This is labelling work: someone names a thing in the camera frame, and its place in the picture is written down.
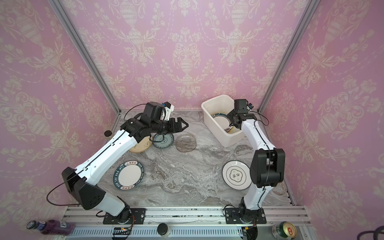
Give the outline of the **white plate black quatrefoil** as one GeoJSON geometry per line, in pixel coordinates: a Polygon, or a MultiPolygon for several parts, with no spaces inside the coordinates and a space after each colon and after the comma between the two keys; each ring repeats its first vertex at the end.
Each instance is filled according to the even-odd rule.
{"type": "Polygon", "coordinates": [[[231,189],[242,191],[250,187],[252,180],[250,168],[241,161],[229,161],[222,167],[224,182],[231,189]]]}

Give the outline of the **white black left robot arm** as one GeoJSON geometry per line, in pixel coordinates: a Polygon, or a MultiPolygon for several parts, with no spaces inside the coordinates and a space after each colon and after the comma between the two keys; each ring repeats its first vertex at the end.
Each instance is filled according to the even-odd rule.
{"type": "Polygon", "coordinates": [[[126,223],[131,215],[130,206],[119,197],[98,187],[107,170],[128,150],[152,134],[183,132],[188,123],[172,118],[174,106],[169,102],[146,103],[142,113],[126,120],[120,130],[92,157],[72,169],[67,167],[62,177],[71,196],[84,210],[96,209],[113,216],[118,223],[126,223]]]}

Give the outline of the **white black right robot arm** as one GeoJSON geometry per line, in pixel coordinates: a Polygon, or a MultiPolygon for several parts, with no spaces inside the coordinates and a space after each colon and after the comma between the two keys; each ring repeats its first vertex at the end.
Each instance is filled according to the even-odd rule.
{"type": "Polygon", "coordinates": [[[284,180],[286,154],[269,141],[260,127],[263,122],[252,114],[252,107],[245,99],[234,100],[228,118],[231,126],[245,134],[254,150],[250,166],[252,184],[239,204],[240,219],[247,224],[265,224],[262,204],[268,193],[284,180]]]}

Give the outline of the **plain cream yellow plate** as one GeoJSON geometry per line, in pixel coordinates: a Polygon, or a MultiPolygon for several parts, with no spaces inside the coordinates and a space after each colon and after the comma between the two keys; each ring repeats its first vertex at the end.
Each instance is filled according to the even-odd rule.
{"type": "Polygon", "coordinates": [[[233,134],[237,131],[237,128],[235,128],[234,126],[232,126],[230,129],[227,129],[226,130],[226,133],[228,134],[233,134]]]}

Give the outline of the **white plate green red rim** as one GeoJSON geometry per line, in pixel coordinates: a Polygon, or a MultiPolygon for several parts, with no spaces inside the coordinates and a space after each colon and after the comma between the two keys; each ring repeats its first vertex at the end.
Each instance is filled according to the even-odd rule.
{"type": "Polygon", "coordinates": [[[212,114],[212,118],[219,124],[219,126],[226,132],[230,129],[230,120],[225,113],[212,114]]]}

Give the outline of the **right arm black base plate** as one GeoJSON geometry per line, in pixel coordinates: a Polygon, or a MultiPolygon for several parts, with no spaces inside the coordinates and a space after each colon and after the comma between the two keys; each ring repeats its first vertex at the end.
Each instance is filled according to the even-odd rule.
{"type": "Polygon", "coordinates": [[[227,224],[266,224],[264,209],[248,210],[239,208],[224,208],[223,214],[227,224]]]}

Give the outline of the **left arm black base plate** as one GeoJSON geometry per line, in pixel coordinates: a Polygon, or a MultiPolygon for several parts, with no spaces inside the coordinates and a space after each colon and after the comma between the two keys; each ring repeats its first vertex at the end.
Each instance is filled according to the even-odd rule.
{"type": "Polygon", "coordinates": [[[124,209],[122,213],[114,217],[106,213],[103,224],[104,225],[143,225],[145,216],[145,208],[131,208],[129,210],[124,209]]]}

